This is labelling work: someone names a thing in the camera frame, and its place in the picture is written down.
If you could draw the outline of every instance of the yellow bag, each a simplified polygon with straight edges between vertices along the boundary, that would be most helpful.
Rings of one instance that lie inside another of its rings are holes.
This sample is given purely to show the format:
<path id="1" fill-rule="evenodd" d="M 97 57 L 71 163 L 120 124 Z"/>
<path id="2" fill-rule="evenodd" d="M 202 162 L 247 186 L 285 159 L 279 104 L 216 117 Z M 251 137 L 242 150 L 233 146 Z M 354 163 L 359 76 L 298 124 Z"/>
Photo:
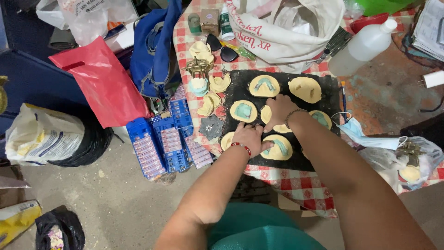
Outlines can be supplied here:
<path id="1" fill-rule="evenodd" d="M 0 249 L 34 224 L 41 214 L 42 208 L 37 201 L 0 209 Z"/>

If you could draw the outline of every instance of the face mask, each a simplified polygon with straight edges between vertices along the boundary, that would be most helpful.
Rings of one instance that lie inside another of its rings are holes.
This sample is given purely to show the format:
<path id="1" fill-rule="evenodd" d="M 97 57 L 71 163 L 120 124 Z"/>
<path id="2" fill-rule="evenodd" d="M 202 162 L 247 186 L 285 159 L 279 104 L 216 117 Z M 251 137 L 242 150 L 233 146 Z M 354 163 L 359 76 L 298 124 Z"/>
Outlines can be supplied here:
<path id="1" fill-rule="evenodd" d="M 339 112 L 336 113 L 333 116 L 340 114 L 340 113 L 348 113 L 348 112 Z M 344 132 L 350 139 L 352 139 L 354 142 L 359 143 L 363 145 L 364 147 L 378 147 L 378 148 L 384 148 L 384 149 L 392 149 L 396 150 L 398 147 L 405 144 L 405 141 L 407 140 L 407 136 L 402 136 L 399 138 L 375 138 L 375 137 L 367 137 L 362 132 L 362 128 L 360 123 L 350 114 L 350 117 L 347 118 L 347 123 L 344 125 L 338 125 L 336 122 L 332 121 L 336 124 L 336 126 L 339 127 L 342 132 Z"/>

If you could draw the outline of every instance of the red and white checkered tablecloth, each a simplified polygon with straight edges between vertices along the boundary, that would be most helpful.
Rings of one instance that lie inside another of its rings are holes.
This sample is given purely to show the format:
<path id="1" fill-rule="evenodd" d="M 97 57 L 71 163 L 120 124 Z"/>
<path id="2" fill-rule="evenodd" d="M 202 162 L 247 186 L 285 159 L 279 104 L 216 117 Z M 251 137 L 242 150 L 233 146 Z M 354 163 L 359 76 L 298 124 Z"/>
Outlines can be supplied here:
<path id="1" fill-rule="evenodd" d="M 222 9 L 223 0 L 193 0 L 189 7 L 185 10 L 184 14 L 180 17 L 176 26 L 174 27 L 173 43 L 177 53 L 177 59 L 179 67 L 186 67 L 186 63 L 193 58 L 188 52 L 190 46 L 201 40 L 205 42 L 206 37 L 194 36 L 190 33 L 187 24 L 187 17 L 191 13 L 200 14 L 200 11 L 205 8 Z M 398 32 L 407 31 L 408 26 L 412 22 L 412 17 L 415 14 L 415 10 L 401 11 L 392 15 L 392 17 L 398 22 Z M 341 26 L 348 32 L 352 32 L 349 25 L 352 22 L 351 19 L 344 19 Z M 239 46 L 236 40 L 230 41 L 231 44 Z M 220 58 L 220 51 L 213 53 L 215 56 L 214 67 L 210 71 L 214 77 L 222 76 L 222 69 L 228 71 L 235 69 L 257 69 L 267 72 L 280 72 L 276 66 L 268 65 L 260 67 L 254 60 L 249 60 L 240 56 L 233 62 L 226 63 Z M 304 73 L 311 73 L 317 76 L 326 76 L 330 72 L 328 70 L 328 60 L 317 65 L 314 64 L 306 70 Z M 188 100 L 188 106 L 193 118 L 194 136 L 195 141 L 199 142 L 209 151 L 215 155 L 222 153 L 221 147 L 217 139 L 208 141 L 206 137 L 198 132 L 200 128 L 200 119 L 203 117 L 197 114 L 197 109 L 202 106 L 203 98 L 196 97 L 188 88 L 188 82 L 191 80 L 191 75 L 181 69 L 182 81 L 186 90 L 186 98 Z M 222 101 L 224 100 L 223 93 L 218 94 Z M 220 106 L 214 112 L 221 120 L 225 120 L 225 110 Z M 285 197 L 291 199 L 297 204 L 313 211 L 322 217 L 337 217 L 336 210 L 334 208 L 333 197 L 329 190 L 321 183 L 319 177 L 315 172 L 306 172 L 298 170 L 279 169 L 265 166 L 248 165 L 245 174 L 253 176 L 257 179 L 263 180 L 269 183 L 275 191 L 281 193 Z M 425 185 L 432 185 L 444 180 L 444 168 L 443 163 L 435 170 L 433 176 L 425 183 Z"/>

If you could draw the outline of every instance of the hand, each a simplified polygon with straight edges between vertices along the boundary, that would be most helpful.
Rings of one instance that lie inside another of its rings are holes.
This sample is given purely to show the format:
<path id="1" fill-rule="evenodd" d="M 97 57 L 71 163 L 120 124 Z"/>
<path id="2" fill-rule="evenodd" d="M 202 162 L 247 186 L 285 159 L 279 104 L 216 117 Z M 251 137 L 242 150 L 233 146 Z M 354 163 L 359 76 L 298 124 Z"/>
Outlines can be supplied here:
<path id="1" fill-rule="evenodd" d="M 256 124 L 256 126 L 252 126 L 248 124 L 245 126 L 245 122 L 239 122 L 236 131 L 234 132 L 233 142 L 239 142 L 247 146 L 251 151 L 250 159 L 262 153 L 264 150 L 270 149 L 274 146 L 274 143 L 271 141 L 262 142 L 261 135 L 264 132 L 264 127 Z"/>
<path id="2" fill-rule="evenodd" d="M 299 108 L 296 103 L 291 101 L 289 96 L 284 96 L 282 94 L 278 94 L 276 100 L 268 98 L 266 104 L 271 109 L 271 118 L 267 125 L 265 125 L 265 133 L 271 131 L 276 125 L 285 124 L 285 119 L 288 114 Z"/>

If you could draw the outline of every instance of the blue backpack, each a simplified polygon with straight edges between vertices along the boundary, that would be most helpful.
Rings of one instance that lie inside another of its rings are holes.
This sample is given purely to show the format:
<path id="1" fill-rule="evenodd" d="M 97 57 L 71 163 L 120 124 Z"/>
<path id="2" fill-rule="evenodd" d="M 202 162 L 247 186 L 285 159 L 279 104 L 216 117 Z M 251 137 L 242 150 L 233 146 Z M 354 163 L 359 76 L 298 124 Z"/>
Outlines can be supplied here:
<path id="1" fill-rule="evenodd" d="M 130 71 L 139 92 L 150 97 L 151 109 L 163 111 L 154 103 L 171 97 L 173 87 L 181 81 L 176 52 L 172 44 L 173 29 L 182 14 L 181 0 L 170 0 L 168 8 L 154 9 L 134 22 L 134 50 Z"/>

